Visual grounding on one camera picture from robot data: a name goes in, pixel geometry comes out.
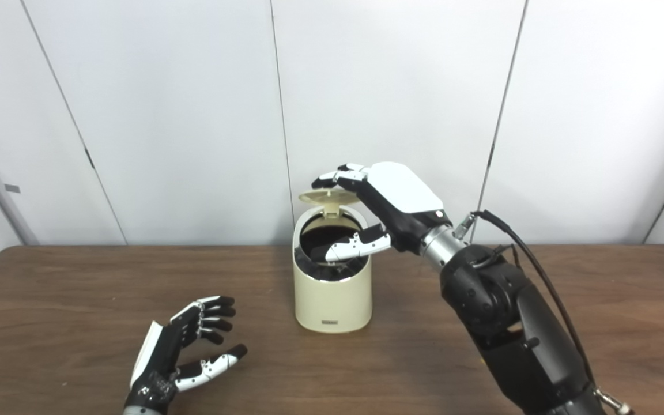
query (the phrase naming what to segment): robotic arm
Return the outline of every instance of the robotic arm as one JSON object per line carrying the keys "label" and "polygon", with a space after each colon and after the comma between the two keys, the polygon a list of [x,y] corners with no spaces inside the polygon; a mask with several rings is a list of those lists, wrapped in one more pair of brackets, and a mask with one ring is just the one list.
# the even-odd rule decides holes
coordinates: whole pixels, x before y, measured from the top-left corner
{"label": "robotic arm", "polygon": [[221,317],[235,315],[234,302],[219,295],[198,299],[174,315],[168,325],[150,324],[132,372],[123,415],[166,415],[176,393],[213,380],[247,354],[247,348],[238,344],[224,354],[176,367],[181,350],[196,339],[224,342],[217,331],[232,330],[232,324]]}
{"label": "robotic arm", "polygon": [[[577,335],[565,333],[519,265],[508,263],[500,248],[463,241],[476,216],[518,239],[508,225],[485,211],[454,227],[442,201],[398,163],[347,164],[312,183],[334,186],[355,192],[382,224],[313,250],[313,260],[335,262],[388,247],[421,255],[440,273],[443,299],[465,324],[501,392],[526,415],[605,415],[602,402],[619,415],[632,413],[596,388]],[[566,325],[575,334],[569,320]]]}

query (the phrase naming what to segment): open lid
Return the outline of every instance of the open lid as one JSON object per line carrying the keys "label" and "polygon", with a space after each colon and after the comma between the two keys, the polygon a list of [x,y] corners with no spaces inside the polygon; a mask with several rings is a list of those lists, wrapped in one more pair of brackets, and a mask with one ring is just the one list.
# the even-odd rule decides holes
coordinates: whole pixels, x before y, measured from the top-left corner
{"label": "open lid", "polygon": [[312,205],[324,206],[325,218],[339,217],[340,205],[352,205],[360,202],[358,196],[345,189],[314,189],[299,195],[299,200]]}

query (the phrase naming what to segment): white door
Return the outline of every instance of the white door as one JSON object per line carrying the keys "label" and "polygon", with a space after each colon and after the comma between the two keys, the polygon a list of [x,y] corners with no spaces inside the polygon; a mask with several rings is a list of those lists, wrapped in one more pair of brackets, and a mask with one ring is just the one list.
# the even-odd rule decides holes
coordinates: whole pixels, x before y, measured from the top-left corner
{"label": "white door", "polygon": [[17,0],[0,1],[0,200],[29,244],[125,242]]}
{"label": "white door", "polygon": [[290,240],[269,2],[26,4],[127,242]]}
{"label": "white door", "polygon": [[662,203],[664,2],[529,2],[483,207],[527,242],[640,243]]}
{"label": "white door", "polygon": [[338,165],[396,161],[454,221],[474,210],[524,2],[273,5],[293,194]]}

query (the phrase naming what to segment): robot finger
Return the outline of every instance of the robot finger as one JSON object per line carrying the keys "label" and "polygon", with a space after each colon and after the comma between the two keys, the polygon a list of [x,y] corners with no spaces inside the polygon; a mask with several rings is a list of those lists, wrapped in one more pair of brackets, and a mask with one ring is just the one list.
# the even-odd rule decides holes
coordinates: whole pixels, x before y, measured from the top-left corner
{"label": "robot finger", "polygon": [[338,262],[372,255],[391,247],[391,235],[381,224],[356,232],[352,238],[343,238],[329,245],[316,247],[310,252],[314,262]]}
{"label": "robot finger", "polygon": [[224,342],[224,337],[213,329],[198,329],[198,335],[202,339],[208,339],[208,341],[214,344],[223,344]]}
{"label": "robot finger", "polygon": [[224,307],[224,305],[214,305],[209,307],[201,312],[201,318],[222,316],[222,317],[234,317],[237,312],[232,307]]}
{"label": "robot finger", "polygon": [[225,297],[224,295],[214,295],[213,297],[206,297],[205,299],[198,299],[195,301],[202,309],[214,307],[214,305],[232,305],[235,299],[232,297]]}
{"label": "robot finger", "polygon": [[178,367],[178,377],[174,381],[179,392],[205,384],[217,376],[223,374],[242,357],[247,354],[247,347],[238,344],[232,349],[217,354],[208,360],[199,360],[198,362],[187,363]]}
{"label": "robot finger", "polygon": [[218,329],[221,331],[232,330],[232,323],[224,321],[218,317],[208,317],[201,319],[201,328],[203,329]]}
{"label": "robot finger", "polygon": [[368,168],[356,165],[341,165],[340,170],[330,171],[322,174],[311,183],[311,188],[322,189],[332,188],[339,184],[340,187],[348,191],[355,191],[357,184],[362,182],[368,175]]}

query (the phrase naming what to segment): black cable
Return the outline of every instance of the black cable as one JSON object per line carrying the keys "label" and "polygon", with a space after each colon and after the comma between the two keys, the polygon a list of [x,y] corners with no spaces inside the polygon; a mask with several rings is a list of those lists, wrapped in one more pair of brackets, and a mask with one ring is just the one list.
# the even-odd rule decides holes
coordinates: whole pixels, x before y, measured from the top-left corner
{"label": "black cable", "polygon": [[491,256],[488,257],[487,260],[485,260],[484,262],[475,263],[473,265],[473,268],[478,270],[480,268],[485,268],[488,265],[491,265],[491,263],[496,262],[496,260],[501,256],[501,254],[503,254],[504,251],[506,251],[507,249],[509,249],[509,247],[505,247],[504,245],[499,245],[498,247],[493,248],[493,253],[491,254]]}
{"label": "black cable", "polygon": [[567,331],[570,333],[572,342],[575,344],[575,349],[578,350],[579,355],[583,358],[583,363],[586,366],[586,375],[588,376],[588,379],[591,381],[591,383],[596,384],[596,381],[593,378],[593,371],[591,370],[591,365],[590,363],[588,363],[588,357],[586,356],[586,351],[583,349],[583,345],[580,343],[578,332],[575,331],[575,327],[572,325],[572,320],[570,320],[570,316],[568,315],[567,310],[565,310],[565,305],[562,303],[562,300],[560,299],[557,290],[555,290],[555,286],[553,286],[553,282],[550,281],[550,277],[548,277],[548,274],[545,272],[545,269],[542,268],[542,265],[540,265],[540,262],[537,260],[537,257],[535,257],[532,251],[529,249],[529,247],[527,247],[527,244],[525,244],[524,241],[522,241],[522,239],[519,238],[519,235],[517,235],[516,232],[514,232],[513,229],[511,229],[511,227],[509,227],[509,225],[506,224],[505,221],[498,218],[498,216],[494,215],[488,210],[483,210],[483,211],[478,210],[472,212],[472,215],[479,216],[480,218],[483,218],[483,220],[493,224],[493,226],[495,226],[496,228],[499,228],[501,229],[501,231],[504,231],[507,235],[511,237],[511,239],[514,240],[514,242],[516,242],[516,244],[519,246],[519,248],[522,249],[524,254],[527,255],[527,258],[529,258],[529,262],[532,263],[535,270],[537,270],[537,274],[542,279],[542,282],[544,282],[545,286],[548,287],[550,296],[553,298],[553,301],[555,301],[555,305],[557,305],[558,307],[558,311],[560,312],[560,315],[563,321],[565,322]]}
{"label": "black cable", "polygon": [[519,261],[519,251],[516,250],[516,247],[514,247],[514,244],[511,244],[511,253],[514,255],[514,266],[519,268],[521,270],[522,268],[522,263]]}

